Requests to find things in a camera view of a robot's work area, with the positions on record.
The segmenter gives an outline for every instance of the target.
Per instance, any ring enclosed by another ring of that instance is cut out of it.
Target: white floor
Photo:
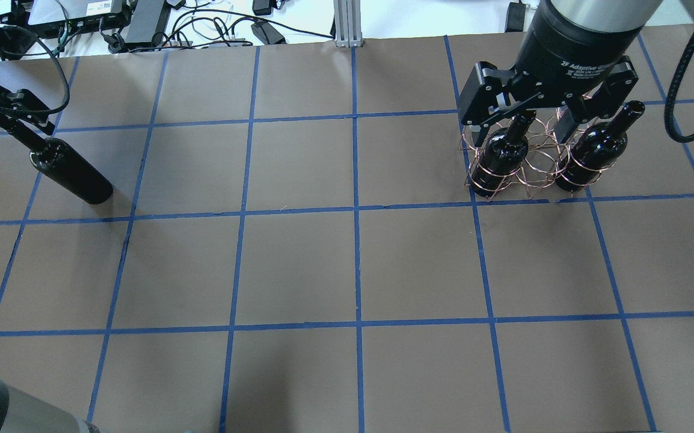
[[[187,0],[188,5],[204,4],[209,0]],[[223,9],[252,14],[251,0],[213,0],[209,8]],[[413,38],[421,36],[463,35],[479,33],[501,33],[505,28],[505,18],[509,0],[363,0],[361,2],[361,27],[364,38]],[[532,7],[526,16],[526,26],[531,21],[539,0],[527,0]],[[187,9],[172,11],[168,22],[170,31],[177,16]],[[268,19],[282,22],[294,28],[312,32],[328,33],[333,21],[333,2],[330,0],[288,0],[281,10],[273,11]],[[236,17],[215,12],[198,12],[195,16],[219,16],[224,21],[233,22]],[[665,0],[647,25],[669,25],[690,23],[680,0]],[[210,33],[203,22],[195,24],[199,32]],[[322,41],[322,38],[292,32],[285,28],[278,30],[289,43],[306,43]],[[260,44],[251,33],[250,22],[237,26],[237,36]],[[185,34],[195,43],[205,42],[191,28]],[[55,39],[48,41],[48,46],[55,46]],[[39,52],[34,46],[31,52]],[[106,54],[105,42],[98,33],[80,35],[67,47],[64,55],[99,55]]]

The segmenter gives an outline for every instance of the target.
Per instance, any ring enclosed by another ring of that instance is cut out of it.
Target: grid
[[[459,97],[459,85],[454,69],[454,60],[452,58],[452,50],[449,44],[449,38],[445,37],[446,56],[449,62],[449,70],[451,72],[452,86],[456,97]],[[643,50],[647,62],[649,63],[650,72],[653,79],[657,83],[662,100],[647,101],[647,105],[662,105],[665,102],[665,91],[660,85],[660,80],[657,77],[654,65],[649,57],[649,52],[639,36],[639,46]],[[366,431],[366,420],[364,419],[364,391],[363,391],[363,328],[364,327],[397,327],[397,326],[412,326],[412,325],[446,325],[446,324],[488,324],[490,329],[491,345],[493,350],[493,359],[495,363],[495,376],[497,387],[499,390],[499,402],[502,409],[502,418],[505,431],[512,431],[509,419],[509,396],[506,395],[505,384],[503,379],[503,368],[499,352],[499,340],[496,324],[508,323],[531,323],[531,322],[562,322],[562,321],[619,321],[622,324],[625,341],[627,342],[628,353],[630,353],[633,370],[636,375],[638,389],[643,402],[644,411],[646,412],[649,428],[652,431],[657,430],[657,422],[652,414],[649,404],[648,390],[641,377],[638,357],[636,349],[633,345],[633,340],[630,334],[628,320],[645,319],[645,318],[686,318],[694,317],[694,310],[686,310],[685,312],[626,312],[622,306],[622,299],[619,295],[619,289],[616,282],[616,275],[611,264],[611,258],[606,246],[606,238],[601,227],[601,223],[597,213],[597,203],[613,202],[613,201],[636,201],[636,200],[671,200],[671,199],[690,199],[694,198],[694,194],[666,194],[666,195],[626,195],[625,197],[596,197],[589,189],[586,190],[585,197],[573,197],[559,200],[561,203],[587,203],[590,209],[592,220],[594,220],[595,232],[597,233],[600,247],[603,253],[606,271],[609,276],[613,296],[616,302],[617,313],[599,313],[599,315],[547,315],[547,316],[520,316],[520,317],[500,317],[496,316],[493,310],[490,280],[487,272],[487,258],[484,252],[484,240],[482,239],[482,227],[479,218],[479,209],[486,206],[512,206],[526,204],[550,203],[547,199],[533,200],[501,200],[484,202],[476,200],[473,191],[470,190],[470,201],[448,202],[448,203],[399,203],[388,206],[380,205],[361,205],[358,194],[358,121],[361,118],[369,117],[389,117],[389,116],[414,116],[414,115],[434,115],[434,114],[452,114],[456,112],[454,109],[444,110],[429,110],[429,111],[406,111],[406,112],[358,112],[358,90],[357,90],[357,61],[356,51],[352,48],[351,52],[351,76],[352,76],[352,112],[343,115],[311,115],[300,117],[281,117],[281,118],[256,118],[254,116],[254,106],[256,105],[256,88],[259,77],[259,58],[262,51],[256,47],[254,54],[254,72],[253,72],[253,90],[251,91],[251,105],[247,120],[218,120],[218,121],[186,121],[186,123],[155,123],[157,115],[158,101],[162,91],[163,80],[165,77],[166,66],[168,65],[168,53],[163,55],[162,68],[159,75],[157,93],[155,94],[155,103],[150,116],[149,124],[147,125],[129,125],[129,126],[104,126],[104,127],[88,127],[88,128],[67,128],[60,127],[61,115],[58,116],[55,123],[57,126],[56,133],[59,132],[86,132],[86,131],[104,131],[105,129],[146,129],[146,144],[144,145],[143,158],[141,166],[138,170],[138,177],[135,184],[135,192],[132,199],[132,207],[127,216],[116,216],[107,218],[74,218],[74,219],[31,219],[30,211],[34,203],[34,198],[37,195],[37,188],[41,182],[41,174],[38,174],[34,180],[34,186],[31,189],[31,195],[28,205],[23,212],[23,218],[20,220],[0,220],[0,226],[18,226],[18,236],[12,249],[11,257],[5,269],[4,276],[0,287],[0,304],[4,293],[7,290],[8,278],[14,263],[14,259],[18,252],[20,239],[22,238],[23,230],[28,225],[41,224],[100,224],[110,222],[125,222],[127,230],[122,244],[122,250],[119,260],[116,279],[114,280],[114,290],[111,298],[111,305],[108,312],[108,320],[106,327],[103,329],[69,329],[69,330],[37,330],[37,331],[0,331],[0,337],[19,337],[19,336],[37,336],[37,335],[100,335],[103,336],[102,350],[99,356],[99,367],[95,376],[93,393],[91,397],[91,405],[88,409],[88,420],[92,421],[94,417],[94,409],[99,396],[100,379],[104,373],[105,355],[108,347],[109,337],[116,334],[172,334],[172,333],[199,333],[199,332],[215,332],[224,331],[228,334],[226,362],[224,362],[224,380],[223,394],[221,395],[220,411],[220,431],[226,430],[226,418],[228,411],[229,400],[229,382],[232,371],[232,348],[234,345],[235,331],[262,331],[262,330],[281,330],[281,329],[314,329],[314,328],[350,328],[355,329],[355,344],[357,354],[357,402],[358,402],[358,430],[363,433]],[[70,74],[70,85],[74,81],[78,66],[81,60],[75,63],[72,74]],[[694,103],[694,99],[683,99],[680,104]],[[333,120],[334,118],[350,118],[352,120],[352,173],[353,173],[353,205],[352,206],[336,206],[336,207],[320,207],[320,208],[303,208],[303,209],[267,209],[267,210],[250,210],[246,208],[248,200],[248,179],[251,167],[251,143],[253,142],[253,129],[256,123],[269,123],[270,121],[301,121],[301,120]],[[146,214],[137,215],[135,213],[138,202],[138,195],[141,189],[141,181],[143,181],[144,168],[146,167],[147,152],[149,151],[149,143],[152,139],[154,129],[167,128],[173,126],[200,126],[200,125],[218,125],[240,123],[248,125],[248,138],[245,150],[245,173],[243,177],[242,189],[242,205],[240,211],[223,212],[223,213],[167,213],[167,214]],[[686,153],[686,158],[694,172],[694,158],[688,145],[683,144],[683,150]],[[468,166],[470,157],[468,151],[462,151],[462,161],[464,167]],[[410,319],[410,320],[363,320],[361,315],[361,269],[360,269],[360,214],[361,211],[381,211],[383,209],[426,209],[426,208],[444,208],[444,207],[464,207],[471,208],[473,212],[474,232],[479,250],[479,263],[482,273],[482,282],[484,283],[485,306],[487,307],[487,315],[485,317],[474,318],[443,318],[443,319]],[[245,217],[257,215],[278,215],[278,214],[296,214],[296,213],[334,213],[334,212],[352,212],[354,216],[354,236],[355,236],[355,320],[354,321],[325,321],[325,322],[306,322],[306,323],[286,323],[286,324],[237,324],[235,318],[237,315],[237,301],[239,294],[239,280],[241,270],[241,258],[243,249],[243,237],[245,231]],[[239,232],[238,241],[235,253],[235,273],[234,282],[232,285],[232,306],[230,320],[228,325],[222,326],[196,326],[196,327],[138,327],[138,328],[115,328],[112,326],[115,312],[115,305],[118,299],[119,288],[121,284],[122,273],[125,266],[125,258],[127,255],[128,243],[132,235],[133,226],[139,220],[166,220],[176,218],[214,218],[214,217],[239,217]]]

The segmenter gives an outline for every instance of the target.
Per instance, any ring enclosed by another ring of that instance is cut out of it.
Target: wine bottle
[[[526,110],[512,118],[510,127],[494,132],[470,171],[470,186],[476,194],[492,197],[506,186],[529,152],[526,131],[534,118],[536,111]]]
[[[625,133],[644,112],[644,104],[630,101],[612,121],[590,126],[577,143],[570,148],[559,167],[566,167],[556,178],[556,185],[569,192],[583,189],[599,174],[599,170],[613,164],[625,151],[628,136]]]

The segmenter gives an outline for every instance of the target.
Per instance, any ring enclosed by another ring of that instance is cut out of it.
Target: bottle
[[[569,160],[566,156],[559,167],[566,168],[556,178],[556,185],[569,192],[577,192],[587,186],[599,174],[599,170],[613,164],[628,145],[630,126],[644,112],[641,101],[630,101],[608,123],[590,126],[572,146]]]
[[[529,153],[526,131],[534,123],[536,111],[526,110],[512,118],[509,128],[494,132],[470,172],[470,186],[482,197],[502,190]]]

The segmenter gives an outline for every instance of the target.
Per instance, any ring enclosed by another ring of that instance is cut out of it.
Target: bottle neck
[[[505,140],[507,143],[520,143],[529,131],[529,126],[534,123],[537,112],[534,110],[526,110],[512,118],[510,127],[505,132]]]
[[[622,110],[614,116],[605,128],[605,133],[609,137],[618,140],[624,137],[628,128],[638,120],[644,112],[644,104],[639,101],[630,101],[622,107]]]

